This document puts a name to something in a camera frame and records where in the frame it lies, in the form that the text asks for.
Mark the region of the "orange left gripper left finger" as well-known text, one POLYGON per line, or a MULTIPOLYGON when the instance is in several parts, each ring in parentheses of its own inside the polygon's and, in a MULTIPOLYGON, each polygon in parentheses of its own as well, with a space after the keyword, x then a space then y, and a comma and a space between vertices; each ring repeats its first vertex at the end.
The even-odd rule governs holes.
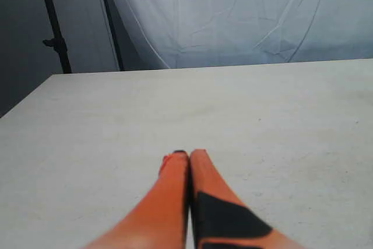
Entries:
POLYGON ((189 157, 177 150, 163 157, 157 181, 144 198, 86 248, 185 248, 188 195, 189 157))

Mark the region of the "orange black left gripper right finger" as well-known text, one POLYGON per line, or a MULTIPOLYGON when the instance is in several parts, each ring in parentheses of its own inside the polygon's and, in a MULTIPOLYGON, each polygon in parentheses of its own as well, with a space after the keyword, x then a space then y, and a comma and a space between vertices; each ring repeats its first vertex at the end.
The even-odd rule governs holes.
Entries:
POLYGON ((204 149, 190 155, 195 248, 303 248, 236 196, 204 149))

